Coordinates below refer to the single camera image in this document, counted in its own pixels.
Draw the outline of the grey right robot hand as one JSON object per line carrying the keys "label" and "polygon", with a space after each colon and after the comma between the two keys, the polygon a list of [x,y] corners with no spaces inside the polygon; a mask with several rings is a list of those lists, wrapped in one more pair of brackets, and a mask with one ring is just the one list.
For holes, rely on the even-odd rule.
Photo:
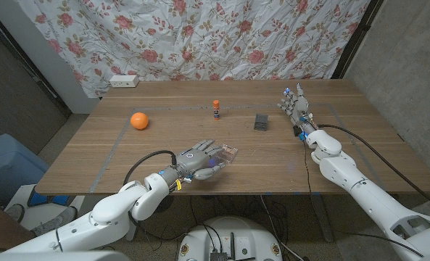
{"label": "grey right robot hand", "polygon": [[283,92],[284,98],[277,106],[286,113],[293,125],[293,132],[301,141],[305,141],[309,134],[318,127],[313,123],[313,114],[309,111],[309,104],[304,96],[301,85],[297,84],[297,92],[289,87]]}

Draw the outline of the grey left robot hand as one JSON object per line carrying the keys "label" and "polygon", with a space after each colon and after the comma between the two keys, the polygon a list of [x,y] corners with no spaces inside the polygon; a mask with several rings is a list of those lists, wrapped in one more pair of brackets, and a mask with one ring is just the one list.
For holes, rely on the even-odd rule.
{"label": "grey left robot hand", "polygon": [[159,185],[163,187],[165,183],[166,190],[169,191],[179,178],[203,181],[213,177],[226,166],[224,162],[211,166],[210,160],[223,150],[221,146],[213,146],[214,143],[212,139],[203,140],[180,154],[168,151],[171,164],[159,172]]}

